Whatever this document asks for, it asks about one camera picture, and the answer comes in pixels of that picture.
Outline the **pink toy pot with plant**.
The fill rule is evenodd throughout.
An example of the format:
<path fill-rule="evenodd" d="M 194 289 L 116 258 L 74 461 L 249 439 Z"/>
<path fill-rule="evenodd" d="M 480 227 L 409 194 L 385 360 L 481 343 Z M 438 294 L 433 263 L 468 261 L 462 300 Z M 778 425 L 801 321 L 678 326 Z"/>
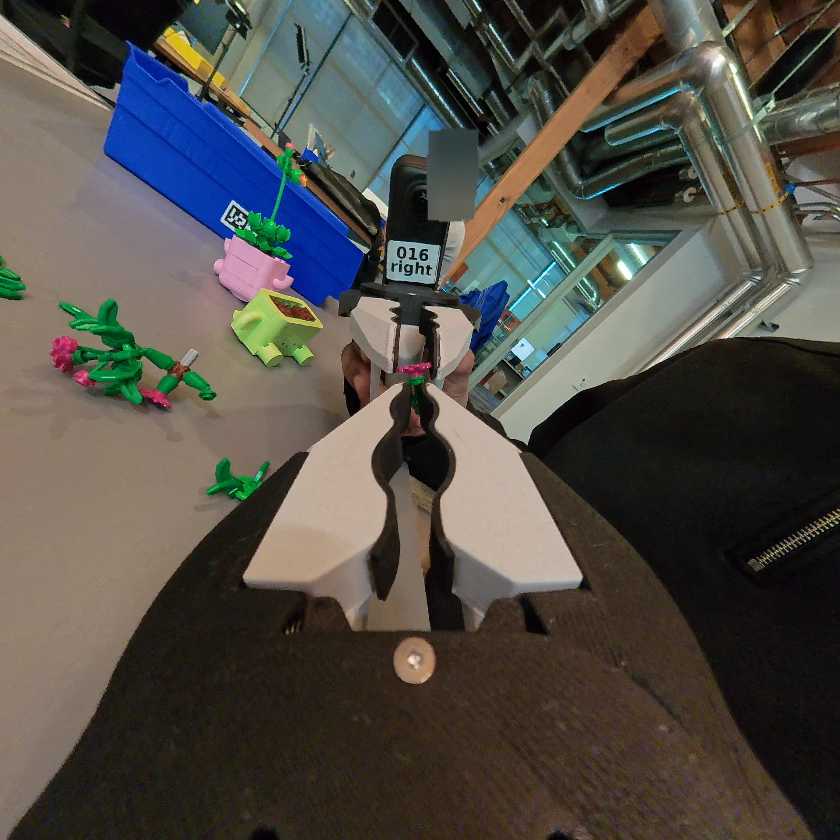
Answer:
<path fill-rule="evenodd" d="M 287 143 L 277 156 L 281 181 L 271 214 L 248 212 L 244 226 L 224 241 L 225 256 L 213 265 L 222 286 L 243 302 L 254 299 L 262 289 L 285 291 L 292 285 L 291 253 L 286 248 L 291 231 L 277 221 L 277 215 L 287 184 L 307 184 L 296 155 L 294 145 Z"/>

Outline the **blue cloth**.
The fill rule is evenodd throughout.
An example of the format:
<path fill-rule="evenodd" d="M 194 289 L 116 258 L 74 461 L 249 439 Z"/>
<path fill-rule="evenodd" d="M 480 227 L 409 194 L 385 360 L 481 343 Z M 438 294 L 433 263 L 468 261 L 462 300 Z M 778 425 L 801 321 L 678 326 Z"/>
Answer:
<path fill-rule="evenodd" d="M 464 302 L 480 313 L 479 329 L 470 343 L 470 349 L 474 355 L 490 340 L 502 313 L 508 308 L 510 295 L 508 284 L 504 280 L 481 290 L 470 292 Z"/>

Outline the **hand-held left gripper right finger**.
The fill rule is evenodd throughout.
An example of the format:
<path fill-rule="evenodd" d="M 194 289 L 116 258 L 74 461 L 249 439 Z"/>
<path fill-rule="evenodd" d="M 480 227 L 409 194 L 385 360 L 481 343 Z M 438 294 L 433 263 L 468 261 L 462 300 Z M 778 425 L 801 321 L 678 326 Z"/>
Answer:
<path fill-rule="evenodd" d="M 474 631 L 493 602 L 579 588 L 583 573 L 517 446 L 435 385 L 425 430 L 444 470 L 425 578 L 432 629 Z"/>

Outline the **green toy leaf cluster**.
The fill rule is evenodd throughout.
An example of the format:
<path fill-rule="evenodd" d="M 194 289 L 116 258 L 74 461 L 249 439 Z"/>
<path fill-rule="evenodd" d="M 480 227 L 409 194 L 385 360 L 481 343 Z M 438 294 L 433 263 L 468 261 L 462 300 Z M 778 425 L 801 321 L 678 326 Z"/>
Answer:
<path fill-rule="evenodd" d="M 215 483 L 205 490 L 208 496 L 225 494 L 238 501 L 248 499 L 266 480 L 270 462 L 260 465 L 254 476 L 234 476 L 228 458 L 222 458 L 215 467 Z"/>

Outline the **blue plastic bin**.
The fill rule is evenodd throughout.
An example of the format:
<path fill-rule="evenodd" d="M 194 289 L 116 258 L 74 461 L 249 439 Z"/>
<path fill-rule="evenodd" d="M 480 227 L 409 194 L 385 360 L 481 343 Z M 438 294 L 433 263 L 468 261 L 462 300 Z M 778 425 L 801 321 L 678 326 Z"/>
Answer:
<path fill-rule="evenodd" d="M 268 217 L 280 189 L 277 163 L 246 132 L 134 45 L 103 149 L 223 238 L 249 212 Z M 287 182 L 276 220 L 290 230 L 295 291 L 321 305 L 351 289 L 364 252 L 315 195 Z"/>

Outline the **green leafy toy plant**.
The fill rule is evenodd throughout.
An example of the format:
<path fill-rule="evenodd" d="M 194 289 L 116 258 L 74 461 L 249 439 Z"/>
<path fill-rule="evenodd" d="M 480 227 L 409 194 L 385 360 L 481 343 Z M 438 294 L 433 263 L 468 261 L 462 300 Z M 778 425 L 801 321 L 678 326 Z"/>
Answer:
<path fill-rule="evenodd" d="M 73 375 L 82 386 L 100 385 L 106 396 L 122 396 L 134 405 L 142 405 L 144 392 L 138 383 L 143 361 L 168 371 L 175 360 L 166 353 L 138 344 L 133 334 L 119 323 L 119 306 L 113 299 L 105 301 L 95 316 L 67 302 L 61 302 L 59 307 L 71 315 L 69 325 L 72 329 L 99 337 L 105 349 L 79 345 L 70 336 L 58 337 L 53 340 L 49 352 L 54 367 Z"/>

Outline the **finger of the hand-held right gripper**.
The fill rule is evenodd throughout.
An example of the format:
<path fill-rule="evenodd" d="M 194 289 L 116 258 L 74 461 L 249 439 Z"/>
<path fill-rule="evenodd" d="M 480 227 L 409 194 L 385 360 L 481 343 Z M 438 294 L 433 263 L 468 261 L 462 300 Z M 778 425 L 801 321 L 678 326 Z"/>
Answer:
<path fill-rule="evenodd" d="M 398 305 L 356 305 L 351 313 L 351 337 L 377 368 L 396 368 Z"/>
<path fill-rule="evenodd" d="M 467 351 L 474 324 L 462 307 L 424 306 L 421 311 L 421 334 L 425 337 L 429 378 L 443 382 L 455 371 Z"/>

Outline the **person's right hand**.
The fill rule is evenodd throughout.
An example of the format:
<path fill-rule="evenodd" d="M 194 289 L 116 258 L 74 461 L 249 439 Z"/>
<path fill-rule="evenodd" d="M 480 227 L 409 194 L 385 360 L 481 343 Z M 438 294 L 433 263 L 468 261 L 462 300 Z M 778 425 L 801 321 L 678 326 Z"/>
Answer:
<path fill-rule="evenodd" d="M 342 351 L 342 372 L 345 383 L 345 401 L 350 414 L 356 413 L 371 399 L 371 360 L 357 342 L 350 341 Z M 469 376 L 473 370 L 475 355 L 468 350 L 458 366 L 445 378 L 443 392 L 462 407 L 468 405 Z"/>

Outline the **lime toy brick pot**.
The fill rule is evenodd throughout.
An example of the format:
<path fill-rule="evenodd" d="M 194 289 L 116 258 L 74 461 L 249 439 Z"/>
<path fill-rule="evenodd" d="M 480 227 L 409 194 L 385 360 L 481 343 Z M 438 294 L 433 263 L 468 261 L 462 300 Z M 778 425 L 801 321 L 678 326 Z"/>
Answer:
<path fill-rule="evenodd" d="M 308 342 L 322 323 L 306 302 L 260 289 L 243 310 L 234 312 L 231 328 L 246 349 L 270 368 L 284 356 L 300 366 L 309 364 L 313 354 Z"/>

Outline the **silver ceiling ducts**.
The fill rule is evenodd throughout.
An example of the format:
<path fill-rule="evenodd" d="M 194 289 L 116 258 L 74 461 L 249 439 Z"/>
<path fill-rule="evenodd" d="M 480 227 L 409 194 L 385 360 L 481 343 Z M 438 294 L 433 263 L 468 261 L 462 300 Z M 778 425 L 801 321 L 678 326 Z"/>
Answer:
<path fill-rule="evenodd" d="M 721 35 L 708 2 L 648 2 L 661 34 L 673 39 L 698 31 Z M 659 355 L 663 360 L 687 348 L 691 341 L 732 339 L 756 326 L 763 315 L 775 312 L 800 288 L 814 266 L 793 204 L 783 189 L 781 172 L 765 141 L 760 121 L 730 49 L 721 39 L 699 42 L 671 61 L 615 89 L 594 111 L 580 131 L 601 127 L 628 129 L 630 117 L 654 110 L 659 102 L 681 100 L 683 119 L 700 123 L 700 140 L 682 141 L 684 151 L 715 149 L 723 163 L 695 164 L 709 193 L 722 197 L 724 186 L 734 186 L 734 197 L 744 201 L 748 213 L 748 242 L 769 263 L 775 278 L 743 280 L 727 297 L 706 311 Z"/>

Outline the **wooden pillar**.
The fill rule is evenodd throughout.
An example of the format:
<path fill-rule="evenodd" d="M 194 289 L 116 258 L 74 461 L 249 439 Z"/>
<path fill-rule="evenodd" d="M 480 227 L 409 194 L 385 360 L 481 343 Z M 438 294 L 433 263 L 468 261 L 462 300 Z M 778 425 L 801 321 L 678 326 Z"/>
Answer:
<path fill-rule="evenodd" d="M 465 241 L 445 278 L 450 279 L 553 158 L 649 51 L 661 29 L 649 6 L 626 24 L 581 83 L 543 125 L 465 222 Z"/>

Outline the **black bag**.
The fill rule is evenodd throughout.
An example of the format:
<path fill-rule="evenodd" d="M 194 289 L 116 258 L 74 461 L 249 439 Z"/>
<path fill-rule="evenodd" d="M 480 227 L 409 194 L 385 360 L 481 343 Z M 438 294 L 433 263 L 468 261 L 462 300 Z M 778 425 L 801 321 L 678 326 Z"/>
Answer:
<path fill-rule="evenodd" d="M 371 236 L 382 228 L 382 215 L 377 205 L 365 197 L 344 175 L 317 161 L 304 161 L 302 170 Z"/>

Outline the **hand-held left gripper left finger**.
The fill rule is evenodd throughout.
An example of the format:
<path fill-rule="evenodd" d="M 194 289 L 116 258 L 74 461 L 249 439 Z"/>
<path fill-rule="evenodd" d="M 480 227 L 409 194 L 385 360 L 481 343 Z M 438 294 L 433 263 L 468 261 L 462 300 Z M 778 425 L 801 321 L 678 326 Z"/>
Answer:
<path fill-rule="evenodd" d="M 244 573 L 248 587 L 330 597 L 352 629 L 365 628 L 400 562 L 391 481 L 410 413 L 403 382 L 311 448 Z"/>

